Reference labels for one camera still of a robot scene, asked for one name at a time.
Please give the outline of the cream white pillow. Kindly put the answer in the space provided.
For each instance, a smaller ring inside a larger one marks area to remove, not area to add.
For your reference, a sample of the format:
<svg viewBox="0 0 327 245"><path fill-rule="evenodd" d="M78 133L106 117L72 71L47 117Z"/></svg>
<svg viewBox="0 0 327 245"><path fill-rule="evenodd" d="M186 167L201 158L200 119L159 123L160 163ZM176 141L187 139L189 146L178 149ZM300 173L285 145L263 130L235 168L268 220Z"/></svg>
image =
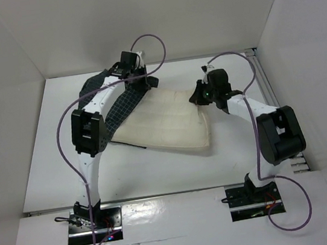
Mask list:
<svg viewBox="0 0 327 245"><path fill-rule="evenodd" d="M154 88L115 131L112 142L191 155L212 150L206 109L189 102L193 90Z"/></svg>

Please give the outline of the dark blue checkered pillowcase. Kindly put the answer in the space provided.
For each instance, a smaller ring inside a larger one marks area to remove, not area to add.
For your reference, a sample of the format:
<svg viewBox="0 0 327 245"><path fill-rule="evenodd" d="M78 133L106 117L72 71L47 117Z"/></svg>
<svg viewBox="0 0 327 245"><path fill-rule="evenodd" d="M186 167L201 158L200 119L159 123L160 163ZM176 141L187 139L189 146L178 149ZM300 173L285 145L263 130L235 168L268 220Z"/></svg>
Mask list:
<svg viewBox="0 0 327 245"><path fill-rule="evenodd" d="M107 69L97 75L94 75L93 77L88 78L80 90L79 97L103 87L104 82L108 79L109 72ZM122 88L122 94L118 96L116 101L113 103L112 108L108 111L108 114L105 118L105 125L110 141L112 141L116 131L130 116L135 107L139 104L139 102L148 91L149 90L127 90L125 83L125 86Z"/></svg>

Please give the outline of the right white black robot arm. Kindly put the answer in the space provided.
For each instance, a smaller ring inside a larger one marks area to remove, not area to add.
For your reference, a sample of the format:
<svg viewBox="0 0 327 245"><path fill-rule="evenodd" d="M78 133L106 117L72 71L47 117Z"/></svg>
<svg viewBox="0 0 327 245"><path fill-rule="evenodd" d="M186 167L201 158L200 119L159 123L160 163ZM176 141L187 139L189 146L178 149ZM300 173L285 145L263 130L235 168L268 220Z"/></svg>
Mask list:
<svg viewBox="0 0 327 245"><path fill-rule="evenodd" d="M215 104L223 112L251 123L255 134L256 165L246 174L244 185L225 198L229 206L261 203L274 188L286 161L306 149L306 140L290 106L274 107L233 90L224 69L203 67L205 76L197 80L189 101L198 106Z"/></svg>

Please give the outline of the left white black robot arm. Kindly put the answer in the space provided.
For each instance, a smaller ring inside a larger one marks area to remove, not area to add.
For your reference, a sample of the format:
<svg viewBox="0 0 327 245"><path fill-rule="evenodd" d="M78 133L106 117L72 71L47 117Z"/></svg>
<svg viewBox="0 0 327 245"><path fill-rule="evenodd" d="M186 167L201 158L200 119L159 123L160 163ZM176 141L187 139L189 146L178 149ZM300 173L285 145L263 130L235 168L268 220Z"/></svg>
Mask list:
<svg viewBox="0 0 327 245"><path fill-rule="evenodd" d="M98 193L101 154L144 95L157 85L157 78L147 76L143 52L123 51L120 61L88 78L81 88L81 101L71 115L71 136L78 153L80 182L88 183L89 194L81 195L73 210L88 229L98 228L107 217Z"/></svg>

